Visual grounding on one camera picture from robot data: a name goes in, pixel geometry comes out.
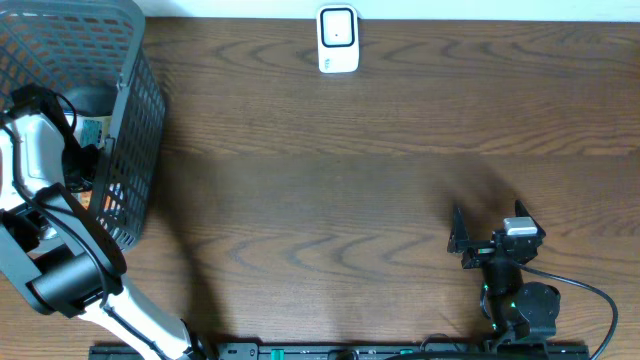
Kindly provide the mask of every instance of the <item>wood grain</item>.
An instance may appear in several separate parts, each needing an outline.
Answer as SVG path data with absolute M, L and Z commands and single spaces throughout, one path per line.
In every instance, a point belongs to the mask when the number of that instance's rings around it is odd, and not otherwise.
M 522 199 L 536 267 L 611 294 L 602 358 L 640 352 L 640 25 L 364 21 L 322 75 L 310 21 L 149 19 L 166 120 L 129 274 L 212 339 L 419 341 L 490 331 L 479 271 L 445 252 Z M 562 284 L 557 339 L 610 321 Z M 3 358 L 83 358 L 106 331 L 36 315 L 0 281 Z

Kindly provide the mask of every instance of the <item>gray plastic basket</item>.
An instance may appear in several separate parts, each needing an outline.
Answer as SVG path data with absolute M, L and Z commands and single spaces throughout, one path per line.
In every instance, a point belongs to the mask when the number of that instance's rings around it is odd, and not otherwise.
M 117 92 L 89 212 L 123 250 L 142 232 L 165 113 L 141 48 L 144 25 L 129 0 L 0 0 L 0 109 L 32 82 Z

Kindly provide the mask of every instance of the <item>white device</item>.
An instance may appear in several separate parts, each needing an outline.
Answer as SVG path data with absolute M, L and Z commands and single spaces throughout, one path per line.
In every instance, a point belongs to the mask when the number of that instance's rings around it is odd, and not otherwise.
M 358 14 L 349 5 L 318 10 L 318 68 L 323 73 L 355 71 L 360 61 Z

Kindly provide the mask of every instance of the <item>black cable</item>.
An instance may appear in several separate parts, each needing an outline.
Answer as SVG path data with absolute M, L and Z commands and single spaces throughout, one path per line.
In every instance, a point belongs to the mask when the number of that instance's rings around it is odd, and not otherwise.
M 449 340 L 449 342 L 451 343 L 451 345 L 453 345 L 453 347 L 456 348 L 456 350 L 458 352 L 462 352 L 462 350 L 458 347 L 458 344 L 453 342 L 453 339 L 451 339 L 451 337 L 447 334 L 443 334 L 443 333 L 435 333 L 435 334 L 431 334 L 429 336 L 427 336 L 426 339 L 424 339 L 424 341 L 422 341 L 422 344 L 420 344 L 420 351 L 425 351 L 425 346 L 427 346 L 427 344 L 429 343 L 429 340 L 433 339 L 434 337 L 443 337 L 446 338 L 447 340 Z
M 78 243 L 78 245 L 80 245 L 80 247 L 82 247 L 82 249 L 87 253 L 87 255 L 89 256 L 89 259 L 91 259 L 91 262 L 93 262 L 93 265 L 95 265 L 98 271 L 98 276 L 100 277 L 100 283 L 102 285 L 102 301 L 100 302 L 100 308 L 103 308 L 107 304 L 107 299 L 109 297 L 109 293 L 107 292 L 108 285 L 107 285 L 107 278 L 104 275 L 104 271 L 102 269 L 102 266 L 100 265 L 100 262 L 98 261 L 96 254 L 93 252 L 93 250 L 91 250 L 89 245 L 87 245 L 87 243 L 75 231 L 73 231 L 73 229 L 71 229 L 69 226 L 67 226 L 65 223 L 63 223 L 60 219 L 55 217 L 49 211 L 44 209 L 40 204 L 35 202 L 32 198 L 30 198 L 25 193 L 24 185 L 22 184 L 22 181 L 18 176 L 18 174 L 20 174 L 20 139 L 18 139 L 15 136 L 15 134 L 11 130 L 9 130 L 9 128 L 7 128 L 6 126 L 2 126 L 2 130 L 4 130 L 7 133 L 7 135 L 9 136 L 9 139 L 11 140 L 11 144 L 13 145 L 13 164 L 12 164 L 13 187 L 16 189 L 16 192 L 18 193 L 18 195 L 20 195 L 22 200 L 24 200 L 24 202 L 27 203 L 27 205 L 29 205 L 38 213 L 40 213 L 40 215 L 42 215 L 50 223 L 57 225 L 64 232 L 69 234 Z
M 491 315 L 489 315 L 489 311 L 487 310 L 487 292 L 489 287 L 485 284 L 482 286 L 482 291 L 480 292 L 480 310 L 482 310 L 482 315 L 491 320 Z
M 162 352 L 162 350 L 158 347 L 158 345 L 155 342 L 149 340 L 146 336 L 142 335 L 138 330 L 136 330 L 136 328 L 134 328 L 128 322 L 126 322 L 123 318 L 118 316 L 118 314 L 116 314 L 116 312 L 113 311 L 111 307 L 105 306 L 102 308 L 102 310 L 107 314 L 107 316 L 109 316 L 115 322 L 120 324 L 120 326 L 122 326 L 125 330 L 127 330 L 136 339 L 140 340 L 143 344 L 147 345 L 151 350 L 153 350 L 160 359 L 162 360 L 171 359 L 164 352 Z
M 611 342 L 611 338 L 613 338 L 613 334 L 616 331 L 616 327 L 618 326 L 618 307 L 616 306 L 615 301 L 613 301 L 613 299 L 607 295 L 607 293 L 605 293 L 604 291 L 595 288 L 589 284 L 585 284 L 583 282 L 577 281 L 577 280 L 573 280 L 573 279 L 569 279 L 569 278 L 565 278 L 562 276 L 558 276 L 558 275 L 554 275 L 554 274 L 550 274 L 550 273 L 546 273 L 544 271 L 540 271 L 540 270 L 536 270 L 527 266 L 524 266 L 522 264 L 519 264 L 518 262 L 510 259 L 511 263 L 513 264 L 513 266 L 517 267 L 518 269 L 522 270 L 522 271 L 526 271 L 528 273 L 534 274 L 534 275 L 538 275 L 538 276 L 542 276 L 548 279 L 553 279 L 556 281 L 561 281 L 573 286 L 577 286 L 579 288 L 585 289 L 585 290 L 589 290 L 597 295 L 599 295 L 600 297 L 602 297 L 603 299 L 607 300 L 607 302 L 609 303 L 609 306 L 611 306 L 611 312 L 612 312 L 612 316 L 611 316 L 611 326 L 609 326 L 609 331 L 607 332 L 607 335 L 604 337 L 604 340 L 602 341 L 602 344 L 600 344 L 600 346 L 598 347 L 598 350 L 596 350 L 595 353 L 593 353 L 593 355 L 591 355 L 591 358 L 589 358 L 590 360 L 596 360 L 598 357 L 600 357 L 600 355 L 602 355 L 602 353 L 604 352 L 604 349 L 607 348 L 607 345 L 609 345 L 609 342 Z
M 55 96 L 64 100 L 64 102 L 66 102 L 67 105 L 69 105 L 69 108 L 71 109 L 71 111 L 73 111 L 73 123 L 71 123 L 71 134 L 73 135 L 73 132 L 76 131 L 76 125 L 78 125 L 78 112 L 76 111 L 76 108 L 73 106 L 73 104 L 71 104 L 71 101 L 69 101 L 69 99 L 67 99 L 64 95 L 56 92 L 54 92 L 54 94 Z
M 410 354 L 401 354 L 389 357 L 385 360 L 430 360 L 430 359 L 460 359 L 460 360 L 546 360 L 546 356 L 540 355 L 512 355 L 493 353 L 467 353 L 455 351 L 429 351 Z

